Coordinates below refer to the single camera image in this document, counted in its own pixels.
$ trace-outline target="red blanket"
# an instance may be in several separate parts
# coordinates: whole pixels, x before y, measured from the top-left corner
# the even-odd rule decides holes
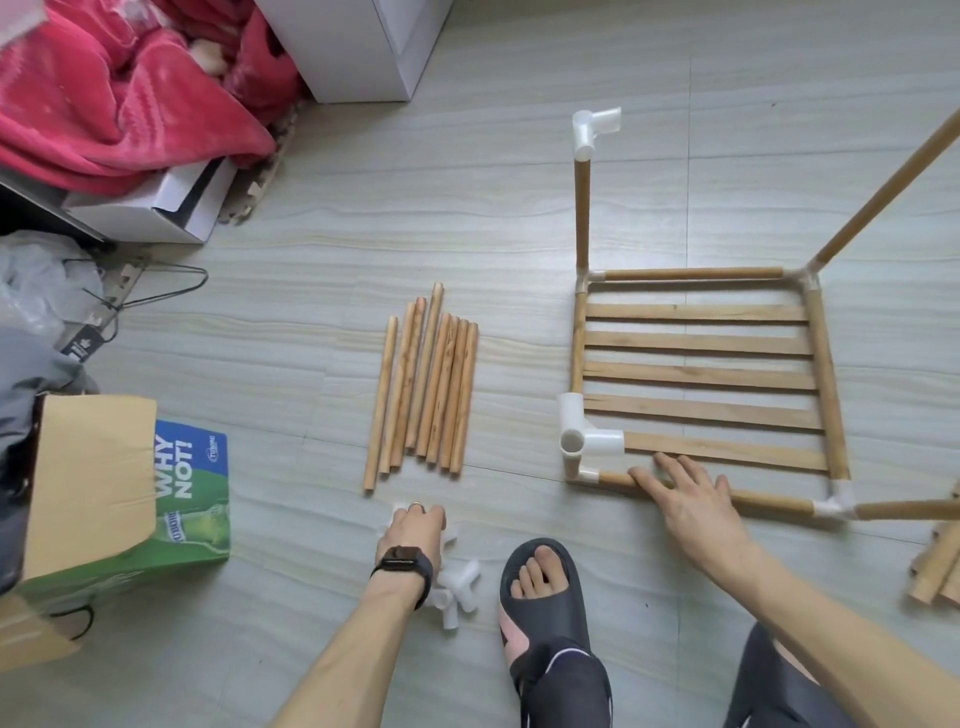
[[[47,0],[48,22],[0,51],[0,163],[116,195],[150,172],[269,155],[263,124],[300,95],[293,61],[250,0]],[[225,45],[207,76],[186,40]]]

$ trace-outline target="smartwatch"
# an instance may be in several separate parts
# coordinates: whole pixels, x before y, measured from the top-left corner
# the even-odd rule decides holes
[[[373,576],[380,570],[384,571],[412,571],[423,577],[423,594],[414,607],[416,612],[423,606],[427,595],[430,594],[430,587],[433,585],[433,564],[430,559],[417,546],[391,546],[383,554],[380,563],[377,564],[370,576]]]

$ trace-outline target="bundle of dowels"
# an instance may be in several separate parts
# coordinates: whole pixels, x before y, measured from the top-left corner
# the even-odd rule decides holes
[[[434,283],[429,309],[425,298],[407,304],[399,348],[396,316],[387,322],[365,491],[376,486],[378,473],[388,475],[400,467],[404,451],[425,458],[429,465],[439,462],[454,475],[464,467],[480,329],[466,319],[441,315],[443,299],[443,285]]]
[[[960,497],[960,483],[953,488]],[[922,604],[941,599],[960,607],[960,521],[940,523],[933,541],[910,565],[913,586],[907,592]]]

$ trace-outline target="plastic bag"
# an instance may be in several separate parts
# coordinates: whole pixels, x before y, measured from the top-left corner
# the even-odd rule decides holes
[[[17,231],[0,237],[0,324],[53,345],[64,322],[82,322],[103,298],[96,264],[72,238]]]

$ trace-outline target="black slide sandal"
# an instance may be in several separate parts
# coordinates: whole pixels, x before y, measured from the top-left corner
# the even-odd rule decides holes
[[[569,586],[556,595],[542,596],[537,599],[516,599],[510,594],[510,585],[519,578],[520,567],[527,563],[539,546],[547,546],[560,557]],[[584,606],[584,593],[580,586],[580,577],[573,558],[559,542],[553,539],[533,539],[516,548],[507,559],[500,577],[500,605],[507,616],[527,636],[530,648],[510,665],[510,676],[514,680],[517,692],[521,692],[520,683],[526,679],[539,677],[539,671],[531,665],[534,649],[538,644],[557,638],[566,638],[590,649],[590,637],[587,630],[587,609]],[[500,631],[503,643],[507,638]]]

